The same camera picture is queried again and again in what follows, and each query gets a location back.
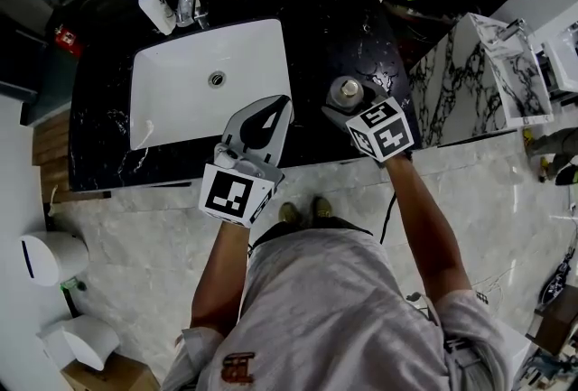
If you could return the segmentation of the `person's grey shirt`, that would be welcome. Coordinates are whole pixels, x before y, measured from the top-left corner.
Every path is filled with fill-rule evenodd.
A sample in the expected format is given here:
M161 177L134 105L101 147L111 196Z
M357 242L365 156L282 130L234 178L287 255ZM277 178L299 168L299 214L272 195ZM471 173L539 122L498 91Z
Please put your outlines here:
M233 330L182 336L162 391L509 391L513 380L475 292L416 308L384 248L352 229L260 245Z

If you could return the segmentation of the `wooden slat platform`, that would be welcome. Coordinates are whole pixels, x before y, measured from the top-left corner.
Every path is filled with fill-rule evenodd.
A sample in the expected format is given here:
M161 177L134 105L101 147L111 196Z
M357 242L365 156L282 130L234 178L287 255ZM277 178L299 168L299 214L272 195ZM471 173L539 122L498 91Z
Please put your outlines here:
M32 165L40 168L42 203L103 200L110 192L74 192L69 184L70 111L40 123L33 129Z

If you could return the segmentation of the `person's left shoe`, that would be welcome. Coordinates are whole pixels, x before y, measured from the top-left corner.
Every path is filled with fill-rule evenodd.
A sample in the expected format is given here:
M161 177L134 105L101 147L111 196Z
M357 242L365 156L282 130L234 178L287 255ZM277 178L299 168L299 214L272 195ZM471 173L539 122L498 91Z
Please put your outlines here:
M292 202L285 202L278 211L278 221L290 225L300 224L302 216L300 211Z

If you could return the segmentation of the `white rectangular sink basin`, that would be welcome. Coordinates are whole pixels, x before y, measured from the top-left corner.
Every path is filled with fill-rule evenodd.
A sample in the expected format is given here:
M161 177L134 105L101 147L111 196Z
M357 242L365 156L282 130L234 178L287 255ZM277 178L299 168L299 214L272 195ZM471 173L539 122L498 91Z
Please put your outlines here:
M212 88L208 77L223 71ZM250 103L290 95L281 22L276 18L211 28L139 51L130 99L130 147L145 149L222 135Z

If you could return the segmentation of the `small cardboard box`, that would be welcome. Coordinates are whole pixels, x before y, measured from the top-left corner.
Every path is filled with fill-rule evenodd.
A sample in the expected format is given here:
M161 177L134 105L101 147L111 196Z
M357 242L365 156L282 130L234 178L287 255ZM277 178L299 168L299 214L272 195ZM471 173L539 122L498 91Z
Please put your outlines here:
M107 359L102 371L75 360L61 374L73 391L160 391L146 364L116 353Z

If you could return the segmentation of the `person's left forearm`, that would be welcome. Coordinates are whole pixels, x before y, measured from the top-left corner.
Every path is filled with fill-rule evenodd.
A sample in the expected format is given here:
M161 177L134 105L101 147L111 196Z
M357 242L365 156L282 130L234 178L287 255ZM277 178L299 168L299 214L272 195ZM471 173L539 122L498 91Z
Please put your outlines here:
M191 328L227 337L237 324L247 274L249 229L222 222L191 303Z

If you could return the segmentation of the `person's right shoe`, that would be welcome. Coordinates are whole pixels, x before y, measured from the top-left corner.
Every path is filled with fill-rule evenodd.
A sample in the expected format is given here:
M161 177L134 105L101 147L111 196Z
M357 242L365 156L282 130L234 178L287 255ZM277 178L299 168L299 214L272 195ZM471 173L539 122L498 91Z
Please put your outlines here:
M332 206L327 199L316 196L312 200L313 216L317 219L327 219L332 216Z

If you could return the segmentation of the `black marble vanity counter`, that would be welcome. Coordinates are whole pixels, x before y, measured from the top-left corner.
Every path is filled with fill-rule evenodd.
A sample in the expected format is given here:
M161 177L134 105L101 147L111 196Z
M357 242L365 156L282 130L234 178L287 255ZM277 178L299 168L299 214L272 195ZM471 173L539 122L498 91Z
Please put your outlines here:
M210 0L209 21L277 19L284 36L294 122L284 167L353 160L350 139L322 113L330 84L351 76L393 97L412 131L415 108L387 13L379 0ZM186 182L201 177L215 138L132 151L129 102L137 51L162 42L134 26L118 39L99 34L79 60L69 127L69 185L75 192Z

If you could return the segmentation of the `person's shoe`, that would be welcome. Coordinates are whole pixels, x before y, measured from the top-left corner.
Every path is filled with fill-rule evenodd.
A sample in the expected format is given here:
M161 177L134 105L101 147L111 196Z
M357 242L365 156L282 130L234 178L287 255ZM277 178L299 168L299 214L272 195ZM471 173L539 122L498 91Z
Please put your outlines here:
M278 221L290 225L300 224L302 216L300 211L292 202L285 202L278 211Z
M332 216L332 206L327 199L316 196L312 200L313 216L317 219L327 219Z

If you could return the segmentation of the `white washbasin on stand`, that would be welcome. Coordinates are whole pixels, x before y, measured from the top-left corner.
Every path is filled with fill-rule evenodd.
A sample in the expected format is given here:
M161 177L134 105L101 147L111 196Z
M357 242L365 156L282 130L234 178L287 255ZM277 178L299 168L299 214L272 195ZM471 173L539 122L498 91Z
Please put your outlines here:
M556 86L578 93L578 21L543 44Z

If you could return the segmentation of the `white pump bottle blue top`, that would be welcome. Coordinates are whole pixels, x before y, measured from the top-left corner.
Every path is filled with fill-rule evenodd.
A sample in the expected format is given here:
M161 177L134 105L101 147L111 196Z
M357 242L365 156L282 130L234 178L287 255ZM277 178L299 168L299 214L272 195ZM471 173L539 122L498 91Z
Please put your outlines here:
M153 22L157 30L170 35L176 27L176 16L165 0L137 0L141 10Z

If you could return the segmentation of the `person's right forearm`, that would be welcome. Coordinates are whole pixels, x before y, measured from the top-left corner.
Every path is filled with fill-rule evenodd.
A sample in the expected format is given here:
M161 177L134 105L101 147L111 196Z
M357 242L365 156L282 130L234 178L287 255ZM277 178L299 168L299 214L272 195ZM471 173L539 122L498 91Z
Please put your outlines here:
M408 245L426 295L437 303L471 289L453 230L413 164L403 154L385 161Z

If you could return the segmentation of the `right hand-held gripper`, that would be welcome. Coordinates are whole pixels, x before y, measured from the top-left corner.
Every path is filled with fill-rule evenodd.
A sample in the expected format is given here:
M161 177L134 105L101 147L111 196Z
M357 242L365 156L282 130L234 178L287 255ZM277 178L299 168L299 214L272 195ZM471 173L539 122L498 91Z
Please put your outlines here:
M322 106L322 113L357 149L379 163L414 145L403 109L380 85L362 82L363 103L373 105L351 118L336 107Z

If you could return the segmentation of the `white wall dispenser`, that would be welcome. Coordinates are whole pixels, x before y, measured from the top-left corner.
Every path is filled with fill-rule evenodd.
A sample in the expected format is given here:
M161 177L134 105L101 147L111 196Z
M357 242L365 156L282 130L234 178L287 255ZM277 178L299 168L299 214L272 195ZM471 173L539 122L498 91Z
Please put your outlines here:
M58 370L78 361L102 371L108 357L120 345L117 333L109 324L86 314L57 321L37 333L36 338Z

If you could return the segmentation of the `chrome faucet on marble cabinet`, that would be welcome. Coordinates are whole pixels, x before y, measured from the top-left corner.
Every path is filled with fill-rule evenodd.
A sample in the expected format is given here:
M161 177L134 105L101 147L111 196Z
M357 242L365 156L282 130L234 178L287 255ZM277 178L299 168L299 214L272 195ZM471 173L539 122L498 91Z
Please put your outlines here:
M496 38L502 42L506 42L513 36L519 36L525 42L527 41L527 22L524 19L518 18L514 20L496 34Z

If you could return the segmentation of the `white bottle with gold cap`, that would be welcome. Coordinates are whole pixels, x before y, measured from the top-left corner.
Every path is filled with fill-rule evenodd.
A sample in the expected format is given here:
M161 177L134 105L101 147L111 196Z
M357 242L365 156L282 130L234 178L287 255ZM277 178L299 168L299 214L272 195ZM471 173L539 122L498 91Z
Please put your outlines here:
M333 109L351 113L365 104L364 86L351 76L339 76L330 85L325 104Z

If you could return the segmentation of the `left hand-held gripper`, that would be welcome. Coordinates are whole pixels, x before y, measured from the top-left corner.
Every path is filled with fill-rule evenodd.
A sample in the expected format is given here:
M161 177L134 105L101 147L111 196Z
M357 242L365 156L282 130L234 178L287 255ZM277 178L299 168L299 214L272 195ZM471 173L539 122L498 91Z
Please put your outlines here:
M201 211L244 228L254 225L284 179L283 172L275 166L280 162L293 112L288 96L271 96L240 109L230 118L223 143L215 146L213 162L205 165ZM246 156L231 146L254 156Z

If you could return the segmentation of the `white veined marble cabinet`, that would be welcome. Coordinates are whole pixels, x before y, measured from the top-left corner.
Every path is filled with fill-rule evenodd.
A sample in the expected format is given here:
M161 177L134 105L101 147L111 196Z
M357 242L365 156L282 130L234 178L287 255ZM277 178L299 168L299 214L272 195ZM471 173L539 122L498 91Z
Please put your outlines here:
M496 38L508 25L467 13L409 70L422 147L553 121L528 30L526 42Z

